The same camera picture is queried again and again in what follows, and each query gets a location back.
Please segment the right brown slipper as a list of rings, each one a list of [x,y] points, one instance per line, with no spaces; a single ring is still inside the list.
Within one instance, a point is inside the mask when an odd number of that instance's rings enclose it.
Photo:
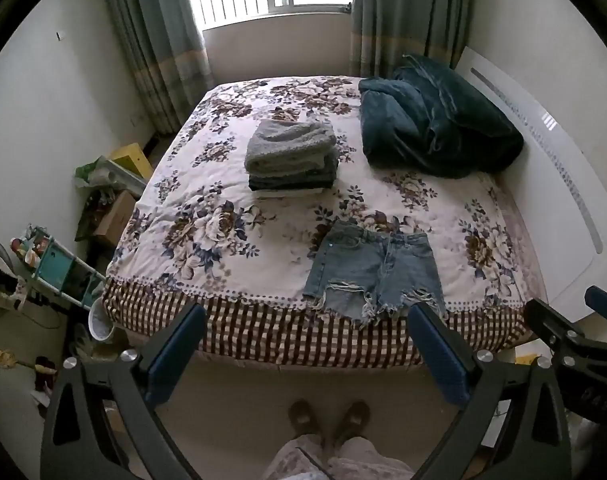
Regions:
[[[352,438],[361,437],[364,429],[369,425],[370,418],[369,405],[362,400],[353,402],[334,431],[332,437],[334,448],[340,448]]]

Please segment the white headboard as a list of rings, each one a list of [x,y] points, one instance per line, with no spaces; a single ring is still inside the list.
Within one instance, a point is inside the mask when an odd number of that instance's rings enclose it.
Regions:
[[[466,48],[456,71],[524,137],[524,149],[503,174],[538,259],[546,297],[578,322],[591,314],[584,292],[607,292],[607,192],[558,121],[520,84]]]

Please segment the brown cardboard box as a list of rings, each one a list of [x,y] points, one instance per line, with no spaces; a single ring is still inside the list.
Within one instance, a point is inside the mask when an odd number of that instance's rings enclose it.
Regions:
[[[116,247],[130,220],[134,206],[136,206],[134,197],[128,191],[122,191],[98,223],[93,236],[107,245]]]

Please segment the right green curtain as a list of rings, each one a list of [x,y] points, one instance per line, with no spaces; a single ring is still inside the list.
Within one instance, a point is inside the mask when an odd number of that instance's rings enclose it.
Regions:
[[[389,78],[410,54],[455,67],[472,6],[473,0],[352,0],[351,75]]]

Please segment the yellow box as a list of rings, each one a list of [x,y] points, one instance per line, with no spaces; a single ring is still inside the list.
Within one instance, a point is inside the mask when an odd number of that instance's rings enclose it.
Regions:
[[[150,180],[153,174],[153,167],[146,158],[142,148],[137,143],[131,143],[117,150],[112,151],[110,160],[116,162],[117,165],[125,168],[140,177],[144,181]]]

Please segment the blue denim shorts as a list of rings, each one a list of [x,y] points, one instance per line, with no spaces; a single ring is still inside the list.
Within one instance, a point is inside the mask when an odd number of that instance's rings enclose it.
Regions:
[[[303,296],[358,326],[399,318],[415,304],[447,314],[426,234],[378,233],[343,221],[323,238]]]

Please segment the green curtain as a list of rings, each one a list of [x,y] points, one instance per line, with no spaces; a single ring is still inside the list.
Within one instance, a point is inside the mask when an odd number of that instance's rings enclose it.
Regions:
[[[455,67],[472,6],[473,0],[352,0],[351,75],[389,78],[410,54]]]
[[[148,117],[179,132],[214,85],[190,0],[106,0]]]

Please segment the dark folded clothes stack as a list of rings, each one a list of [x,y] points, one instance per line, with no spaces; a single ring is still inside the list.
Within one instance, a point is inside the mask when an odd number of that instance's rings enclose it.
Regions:
[[[310,169],[298,174],[287,174],[282,177],[250,176],[249,188],[254,191],[300,191],[315,190],[316,188],[332,188],[337,174],[338,154],[332,151],[324,157],[321,169]]]

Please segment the left brown slipper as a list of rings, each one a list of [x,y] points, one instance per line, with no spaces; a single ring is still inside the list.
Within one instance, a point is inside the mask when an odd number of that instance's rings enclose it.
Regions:
[[[294,432],[294,441],[323,444],[323,432],[317,415],[306,400],[295,401],[287,411],[290,427]]]

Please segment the brown slipper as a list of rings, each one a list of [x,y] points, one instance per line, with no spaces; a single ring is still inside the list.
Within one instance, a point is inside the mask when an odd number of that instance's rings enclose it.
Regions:
[[[323,444],[323,432],[317,415],[306,400],[295,401],[287,411],[290,427],[294,432],[294,441]]]
[[[369,405],[362,400],[353,402],[334,431],[332,437],[334,448],[340,448],[352,438],[361,437],[364,429],[369,425],[370,418]]]

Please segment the green plastic bag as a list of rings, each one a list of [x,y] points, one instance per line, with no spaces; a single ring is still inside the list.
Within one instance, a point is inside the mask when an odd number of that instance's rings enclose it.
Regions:
[[[74,175],[76,187],[102,188],[102,186],[113,186],[116,177],[112,166],[110,166],[111,163],[105,157],[98,157],[94,162],[77,167]]]

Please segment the teal rack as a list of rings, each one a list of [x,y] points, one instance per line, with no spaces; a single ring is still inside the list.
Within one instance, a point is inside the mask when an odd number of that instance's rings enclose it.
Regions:
[[[90,310],[102,295],[106,278],[62,245],[45,228],[27,226],[10,241],[12,252],[29,272],[28,283],[52,292],[74,306]]]

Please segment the left green curtain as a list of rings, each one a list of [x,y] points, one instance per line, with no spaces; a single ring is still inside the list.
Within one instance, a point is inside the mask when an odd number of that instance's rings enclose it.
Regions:
[[[190,0],[106,0],[148,117],[179,132],[214,85]]]

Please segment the white bucket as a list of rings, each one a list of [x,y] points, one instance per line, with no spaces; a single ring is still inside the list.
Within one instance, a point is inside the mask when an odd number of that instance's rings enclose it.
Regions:
[[[101,298],[96,299],[90,307],[88,327],[90,335],[98,342],[107,342],[113,337],[115,325]]]

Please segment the dark teal blanket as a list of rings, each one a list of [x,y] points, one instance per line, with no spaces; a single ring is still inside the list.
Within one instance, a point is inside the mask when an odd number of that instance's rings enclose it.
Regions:
[[[390,78],[359,82],[363,153],[370,165],[460,179],[500,174],[524,138],[501,110],[462,76],[409,54]]]

